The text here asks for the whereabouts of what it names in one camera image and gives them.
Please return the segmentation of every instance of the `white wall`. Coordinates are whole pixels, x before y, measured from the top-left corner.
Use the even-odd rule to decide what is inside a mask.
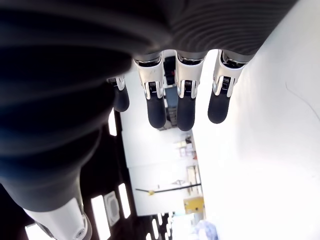
[[[198,164],[195,160],[180,160],[129,168],[137,214],[143,216],[174,211],[184,212],[184,199],[189,196],[186,188],[154,195],[135,189],[156,191],[157,185],[160,185],[161,190],[178,188],[178,185],[171,183],[176,180],[187,181],[187,167],[195,164]]]
[[[154,188],[157,184],[168,185],[187,179],[187,166],[195,161],[192,157],[180,157],[175,143],[191,132],[178,128],[159,131],[148,120],[147,102],[135,67],[125,75],[130,107],[122,112],[122,139],[127,167],[129,168],[135,208],[139,216],[184,210],[183,199],[187,190],[156,193],[149,196],[136,188]]]
[[[207,56],[193,135],[206,216],[220,240],[320,239],[320,1],[303,0],[233,89],[228,117],[207,110]]]

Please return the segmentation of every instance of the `ceiling light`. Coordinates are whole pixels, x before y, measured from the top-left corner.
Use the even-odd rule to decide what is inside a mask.
[[[169,228],[171,228],[171,217],[168,217],[168,225],[169,225]]]
[[[112,108],[109,115],[109,133],[112,136],[117,136],[117,127],[116,127],[116,119],[115,119],[115,110]]]
[[[119,192],[120,192],[120,199],[121,199],[123,215],[124,215],[124,218],[127,219],[130,216],[131,211],[130,211],[130,206],[129,206],[126,185],[124,183],[119,185]]]
[[[168,233],[168,236],[171,236],[170,227],[169,224],[166,225],[166,232]]]
[[[52,240],[37,224],[25,226],[24,228],[29,240]]]
[[[151,234],[148,233],[148,234],[146,235],[145,239],[146,239],[146,240],[151,240]]]
[[[152,220],[152,228],[154,232],[154,238],[158,239],[159,238],[159,232],[158,232],[158,227],[157,227],[157,222],[155,219]]]
[[[110,238],[111,234],[104,204],[104,198],[101,195],[92,198],[91,205],[99,239],[107,240],[108,238]]]
[[[161,217],[160,213],[158,213],[158,222],[159,222],[159,225],[161,226],[162,225],[162,217]]]

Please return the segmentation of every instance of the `gray fabric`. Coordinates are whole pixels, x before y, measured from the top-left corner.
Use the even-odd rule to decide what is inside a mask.
[[[33,212],[53,211],[72,198],[81,197],[80,168],[59,177],[38,181],[4,179],[2,185],[20,207]]]

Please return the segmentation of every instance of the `robotic hand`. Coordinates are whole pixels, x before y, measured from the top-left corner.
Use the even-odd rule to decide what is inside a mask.
[[[176,49],[177,125],[187,131],[206,54],[219,49],[208,107],[219,124],[246,63],[296,1],[2,1],[0,183],[47,235],[89,240],[80,171],[112,108],[129,106],[132,58],[161,128],[162,51]]]
[[[176,120],[182,131],[189,131],[195,123],[196,97],[206,55],[207,51],[175,51],[175,83],[179,96]],[[253,57],[254,55],[241,55],[228,50],[218,51],[208,107],[208,117],[212,123],[220,124],[226,119],[234,85],[245,65]],[[134,63],[144,89],[149,122],[151,126],[159,129],[166,123],[162,53],[136,57]]]

